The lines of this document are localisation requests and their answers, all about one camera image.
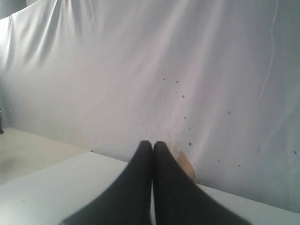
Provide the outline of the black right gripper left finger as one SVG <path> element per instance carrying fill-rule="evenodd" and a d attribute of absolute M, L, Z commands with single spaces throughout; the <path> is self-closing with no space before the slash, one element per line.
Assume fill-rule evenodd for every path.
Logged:
<path fill-rule="evenodd" d="M 119 177 L 63 225 L 150 225 L 152 145 L 141 141 Z"/>

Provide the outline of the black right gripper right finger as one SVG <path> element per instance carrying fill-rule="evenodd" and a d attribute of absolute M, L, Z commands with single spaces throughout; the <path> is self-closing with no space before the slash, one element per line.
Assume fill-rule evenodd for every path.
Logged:
<path fill-rule="evenodd" d="M 249 224 L 203 192 L 175 161 L 166 143 L 155 143 L 152 159 L 158 225 Z"/>

